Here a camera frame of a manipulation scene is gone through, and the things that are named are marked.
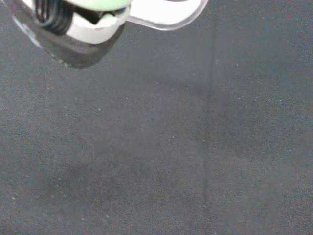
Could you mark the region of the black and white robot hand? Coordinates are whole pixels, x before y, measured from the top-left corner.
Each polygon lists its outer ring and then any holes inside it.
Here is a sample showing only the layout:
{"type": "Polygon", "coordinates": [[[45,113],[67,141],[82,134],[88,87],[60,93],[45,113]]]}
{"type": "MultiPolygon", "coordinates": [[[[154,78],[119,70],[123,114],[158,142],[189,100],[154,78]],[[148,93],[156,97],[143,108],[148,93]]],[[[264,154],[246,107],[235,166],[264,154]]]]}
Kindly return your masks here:
{"type": "Polygon", "coordinates": [[[98,63],[122,34],[130,0],[4,0],[15,24],[67,67],[98,63]]]}

